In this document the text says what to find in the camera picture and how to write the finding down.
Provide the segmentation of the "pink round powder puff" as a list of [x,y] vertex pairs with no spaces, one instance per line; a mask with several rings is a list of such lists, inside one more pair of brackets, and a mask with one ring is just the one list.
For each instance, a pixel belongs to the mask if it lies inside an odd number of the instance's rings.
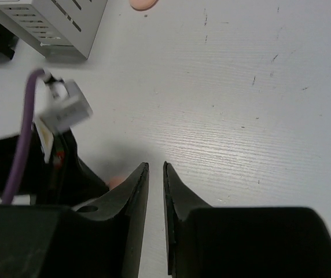
[[108,183],[107,183],[107,186],[109,188],[109,190],[113,190],[115,189],[117,186],[119,186],[120,184],[122,184],[123,182],[125,182],[125,180],[127,179],[127,177],[125,176],[115,176],[115,177],[112,177]]
[[129,0],[130,6],[137,11],[150,9],[156,4],[157,0]]

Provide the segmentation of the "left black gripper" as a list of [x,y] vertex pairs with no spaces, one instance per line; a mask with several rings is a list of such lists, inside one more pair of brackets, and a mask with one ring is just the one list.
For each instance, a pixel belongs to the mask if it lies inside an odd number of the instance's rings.
[[[9,176],[18,139],[17,135],[0,139],[0,196]],[[34,195],[37,204],[75,206],[108,191],[106,183],[78,157],[78,146],[70,130],[55,139],[49,163],[44,161],[37,132],[32,132],[19,195]]]

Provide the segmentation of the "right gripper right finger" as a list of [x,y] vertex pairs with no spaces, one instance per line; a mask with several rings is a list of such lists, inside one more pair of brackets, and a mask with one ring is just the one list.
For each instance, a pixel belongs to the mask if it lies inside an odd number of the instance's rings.
[[331,277],[331,236],[308,207],[213,207],[163,166],[172,277]]

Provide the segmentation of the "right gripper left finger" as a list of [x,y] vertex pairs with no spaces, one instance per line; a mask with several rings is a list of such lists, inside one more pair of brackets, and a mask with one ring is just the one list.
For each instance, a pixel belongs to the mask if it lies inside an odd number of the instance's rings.
[[0,277],[137,277],[149,165],[78,210],[0,205]]

